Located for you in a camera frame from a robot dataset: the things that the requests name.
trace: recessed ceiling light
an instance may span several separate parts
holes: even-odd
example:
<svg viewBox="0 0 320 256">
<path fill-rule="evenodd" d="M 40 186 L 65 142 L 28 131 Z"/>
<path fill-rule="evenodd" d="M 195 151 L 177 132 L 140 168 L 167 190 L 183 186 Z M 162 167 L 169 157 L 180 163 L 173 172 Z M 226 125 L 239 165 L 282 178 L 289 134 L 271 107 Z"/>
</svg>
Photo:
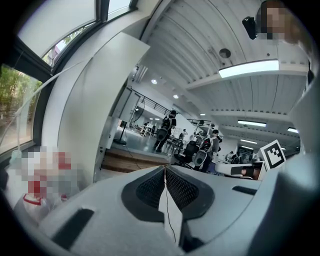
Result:
<svg viewBox="0 0 320 256">
<path fill-rule="evenodd" d="M 241 74 L 263 72 L 263 71 L 278 71 L 279 60 L 263 60 L 250 63 L 239 64 L 226 67 L 219 70 L 222 78 L 232 77 Z"/>
<path fill-rule="evenodd" d="M 240 139 L 242 142 L 247 142 L 247 143 L 252 143 L 252 144 L 257 144 L 257 142 L 250 141 L 250 140 L 245 140 L 245 139 Z"/>
<path fill-rule="evenodd" d="M 251 147 L 247 147 L 247 146 L 241 146 L 242 148 L 245 148 L 245 149 L 248 149 L 248 150 L 254 150 L 253 148 Z"/>
<path fill-rule="evenodd" d="M 267 126 L 267 124 L 264 122 L 251 122 L 251 121 L 243 121 L 243 120 L 239 120 L 238 124 L 249 125 L 249 126 L 261 126 L 261 127 Z"/>
<path fill-rule="evenodd" d="M 296 134 L 299 133 L 297 129 L 291 128 L 291 127 L 288 128 L 288 132 L 292 132 L 292 133 L 296 133 Z"/>
</svg>

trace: office chair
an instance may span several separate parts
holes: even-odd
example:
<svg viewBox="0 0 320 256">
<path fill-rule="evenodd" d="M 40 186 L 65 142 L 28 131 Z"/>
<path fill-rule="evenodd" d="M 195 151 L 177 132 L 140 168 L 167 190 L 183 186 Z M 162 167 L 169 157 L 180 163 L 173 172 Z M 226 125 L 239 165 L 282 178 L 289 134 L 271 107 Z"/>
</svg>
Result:
<svg viewBox="0 0 320 256">
<path fill-rule="evenodd" d="M 195 153 L 199 151 L 196 141 L 190 141 L 183 152 L 183 155 L 174 154 L 174 157 L 179 160 L 179 163 L 175 163 L 178 166 L 193 169 L 189 163 L 192 161 L 192 157 Z"/>
</svg>

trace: white surface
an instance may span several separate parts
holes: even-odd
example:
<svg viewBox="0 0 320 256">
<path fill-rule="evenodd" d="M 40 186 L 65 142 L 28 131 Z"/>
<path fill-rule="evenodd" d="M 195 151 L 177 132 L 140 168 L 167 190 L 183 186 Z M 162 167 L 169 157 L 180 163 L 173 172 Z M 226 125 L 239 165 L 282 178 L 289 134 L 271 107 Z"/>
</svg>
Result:
<svg viewBox="0 0 320 256">
<path fill-rule="evenodd" d="M 93 182 L 97 148 L 107 117 L 129 73 L 149 46 L 119 33 L 95 55 L 76 81 L 61 119 L 58 148 L 70 152 Z"/>
<path fill-rule="evenodd" d="M 64 37 L 96 19 L 95 0 L 47 0 L 28 19 L 18 37 L 43 57 Z"/>
<path fill-rule="evenodd" d="M 228 78 L 247 73 L 277 70 L 279 70 L 278 60 L 264 60 L 227 67 L 225 69 L 219 70 L 219 74 L 222 78 Z"/>
<path fill-rule="evenodd" d="M 108 14 L 116 12 L 122 8 L 128 7 L 131 0 L 110 0 Z"/>
<path fill-rule="evenodd" d="M 127 27 L 134 28 L 140 21 L 147 19 L 148 15 L 150 14 L 134 11 L 104 26 L 80 46 L 67 62 L 65 68 L 92 56 L 119 32 Z M 56 147 L 58 145 L 60 123 L 67 99 L 85 66 L 85 63 L 79 64 L 57 78 L 45 109 L 42 146 Z"/>
</svg>

